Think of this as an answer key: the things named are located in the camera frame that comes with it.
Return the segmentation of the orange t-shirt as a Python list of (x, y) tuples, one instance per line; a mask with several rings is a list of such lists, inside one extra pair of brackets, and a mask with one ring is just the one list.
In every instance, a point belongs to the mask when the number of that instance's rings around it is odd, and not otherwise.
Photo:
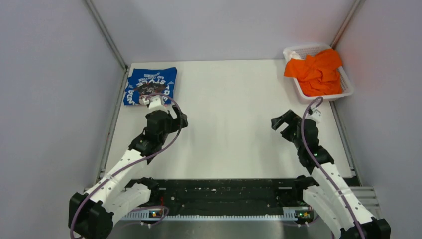
[(339, 67), (342, 66), (340, 54), (326, 49), (305, 59), (292, 58), (286, 64), (285, 77), (297, 79), (303, 94), (309, 97), (335, 95), (343, 92)]

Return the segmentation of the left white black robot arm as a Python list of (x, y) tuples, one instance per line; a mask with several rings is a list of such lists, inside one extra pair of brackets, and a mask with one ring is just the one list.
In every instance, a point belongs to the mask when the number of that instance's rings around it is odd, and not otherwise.
[(70, 237), (72, 239), (106, 239), (114, 225), (137, 206), (153, 206), (159, 201), (158, 190), (143, 183), (125, 187), (134, 174), (148, 166), (168, 145), (165, 141), (172, 133), (180, 134), (188, 126), (187, 116), (178, 104), (173, 104), (176, 117), (162, 104), (149, 104), (145, 116), (147, 126), (129, 144), (112, 170), (84, 193), (75, 193), (69, 202)]

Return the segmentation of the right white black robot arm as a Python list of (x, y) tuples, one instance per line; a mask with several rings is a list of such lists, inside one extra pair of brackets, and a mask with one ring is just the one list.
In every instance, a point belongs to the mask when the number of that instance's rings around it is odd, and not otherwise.
[(292, 199), (309, 205), (328, 225), (335, 239), (389, 239), (391, 227), (376, 218), (353, 193), (340, 175), (333, 157), (319, 142), (317, 123), (302, 119), (292, 110), (271, 119), (281, 136), (297, 150), (300, 164), (309, 172), (295, 180)]

